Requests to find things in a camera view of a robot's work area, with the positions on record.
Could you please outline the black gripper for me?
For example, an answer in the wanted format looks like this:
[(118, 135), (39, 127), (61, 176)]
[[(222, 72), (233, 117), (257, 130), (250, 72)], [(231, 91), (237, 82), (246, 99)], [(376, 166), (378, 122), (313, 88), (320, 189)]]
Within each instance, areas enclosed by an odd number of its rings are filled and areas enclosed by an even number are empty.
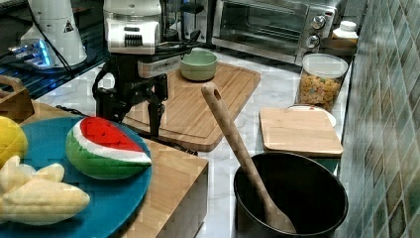
[(150, 134), (157, 137), (162, 103), (168, 98), (167, 75), (141, 77), (138, 66), (138, 58), (129, 55), (112, 55), (105, 61), (92, 86), (96, 115), (121, 123), (133, 106), (147, 101)]

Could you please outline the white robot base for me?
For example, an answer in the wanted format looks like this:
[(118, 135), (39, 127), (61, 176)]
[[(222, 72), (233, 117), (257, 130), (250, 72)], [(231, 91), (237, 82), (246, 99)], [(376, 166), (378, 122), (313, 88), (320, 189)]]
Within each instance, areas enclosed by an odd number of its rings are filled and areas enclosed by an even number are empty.
[(82, 43), (70, 0), (26, 0), (32, 27), (9, 47), (17, 60), (40, 70), (73, 70), (94, 62)]

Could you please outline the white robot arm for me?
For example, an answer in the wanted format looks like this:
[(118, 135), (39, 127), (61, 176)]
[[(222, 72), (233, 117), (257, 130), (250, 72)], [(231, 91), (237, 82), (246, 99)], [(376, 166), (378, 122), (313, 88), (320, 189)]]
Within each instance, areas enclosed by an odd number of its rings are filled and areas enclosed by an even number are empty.
[(92, 86), (96, 115), (120, 123), (133, 106), (147, 101), (150, 135), (156, 138), (168, 98), (167, 75), (152, 70), (159, 0), (104, 0), (103, 14), (110, 57)]

